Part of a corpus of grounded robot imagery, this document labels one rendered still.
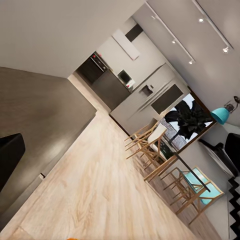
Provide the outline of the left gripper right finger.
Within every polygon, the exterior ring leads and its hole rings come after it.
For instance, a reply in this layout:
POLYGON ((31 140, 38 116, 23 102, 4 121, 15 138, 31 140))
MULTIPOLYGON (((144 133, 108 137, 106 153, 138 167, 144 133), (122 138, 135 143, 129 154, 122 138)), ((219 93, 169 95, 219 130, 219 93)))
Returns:
POLYGON ((240 134, 230 133, 226 139, 225 151, 240 171, 240 134))

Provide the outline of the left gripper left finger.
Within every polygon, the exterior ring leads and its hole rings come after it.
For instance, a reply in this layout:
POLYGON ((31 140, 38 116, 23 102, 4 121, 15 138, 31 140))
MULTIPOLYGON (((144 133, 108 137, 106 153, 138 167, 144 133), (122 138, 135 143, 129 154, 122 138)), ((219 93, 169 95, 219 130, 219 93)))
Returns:
POLYGON ((26 152, 21 133, 0 138, 0 192, 26 152))

